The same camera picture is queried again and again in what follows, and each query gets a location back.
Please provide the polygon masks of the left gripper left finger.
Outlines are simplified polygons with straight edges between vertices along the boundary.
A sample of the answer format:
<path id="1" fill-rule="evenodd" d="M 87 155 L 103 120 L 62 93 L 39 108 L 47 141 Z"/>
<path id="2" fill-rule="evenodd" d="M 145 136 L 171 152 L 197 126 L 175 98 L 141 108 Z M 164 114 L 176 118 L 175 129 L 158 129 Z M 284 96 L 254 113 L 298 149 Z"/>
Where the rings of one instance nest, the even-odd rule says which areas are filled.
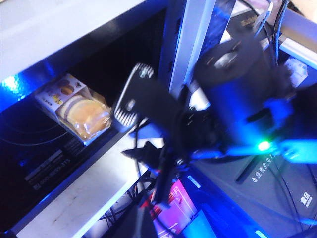
<path id="1" fill-rule="evenodd" d="M 116 233 L 117 238 L 145 238 L 147 236 L 146 208 L 132 208 Z"/>

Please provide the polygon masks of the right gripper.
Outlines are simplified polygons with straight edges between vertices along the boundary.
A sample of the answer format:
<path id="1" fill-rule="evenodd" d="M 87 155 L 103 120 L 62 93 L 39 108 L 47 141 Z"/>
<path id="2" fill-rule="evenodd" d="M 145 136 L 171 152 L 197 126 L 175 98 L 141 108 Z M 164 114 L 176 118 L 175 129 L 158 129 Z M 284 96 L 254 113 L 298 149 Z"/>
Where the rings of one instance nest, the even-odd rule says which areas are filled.
<path id="1" fill-rule="evenodd" d="M 176 139 L 180 152 L 187 159 L 221 158 L 221 137 L 217 122 L 209 106 L 199 110 L 190 106 L 192 94 L 187 85 L 182 85 L 177 100 L 155 79 L 154 69 L 138 63 L 132 69 L 126 84 L 113 106 L 113 116 L 124 128 L 130 128 L 137 118 L 148 118 L 160 128 L 172 128 L 178 124 Z M 158 170 L 161 148 L 147 141 L 142 148 L 133 148 L 121 153 L 129 158 Z"/>

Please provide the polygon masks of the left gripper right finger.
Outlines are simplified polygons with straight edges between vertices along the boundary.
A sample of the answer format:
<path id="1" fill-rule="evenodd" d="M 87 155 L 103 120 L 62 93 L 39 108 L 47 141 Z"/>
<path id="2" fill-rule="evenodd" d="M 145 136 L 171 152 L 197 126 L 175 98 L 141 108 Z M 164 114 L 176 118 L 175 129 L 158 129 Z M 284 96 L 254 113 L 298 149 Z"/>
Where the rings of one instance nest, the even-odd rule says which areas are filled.
<path id="1" fill-rule="evenodd" d="M 145 209 L 145 238 L 158 238 L 149 209 Z"/>

